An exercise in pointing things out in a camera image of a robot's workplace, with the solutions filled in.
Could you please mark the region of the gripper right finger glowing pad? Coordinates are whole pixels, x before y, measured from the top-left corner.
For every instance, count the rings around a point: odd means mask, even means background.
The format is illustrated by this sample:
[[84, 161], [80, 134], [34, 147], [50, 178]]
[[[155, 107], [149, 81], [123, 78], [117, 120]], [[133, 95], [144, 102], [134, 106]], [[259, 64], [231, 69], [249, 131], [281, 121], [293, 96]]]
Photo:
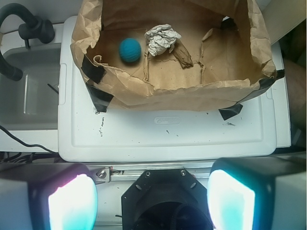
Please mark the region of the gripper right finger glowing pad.
[[305, 157], [219, 158], [207, 186], [218, 230], [305, 230]]

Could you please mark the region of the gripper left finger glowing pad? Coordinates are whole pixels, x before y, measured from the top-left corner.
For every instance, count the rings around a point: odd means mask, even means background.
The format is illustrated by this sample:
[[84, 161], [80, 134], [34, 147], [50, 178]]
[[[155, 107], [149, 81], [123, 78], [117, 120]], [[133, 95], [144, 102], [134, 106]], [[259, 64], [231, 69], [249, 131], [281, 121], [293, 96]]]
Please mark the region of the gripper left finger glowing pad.
[[82, 163], [1, 163], [2, 230], [91, 230], [98, 195]]

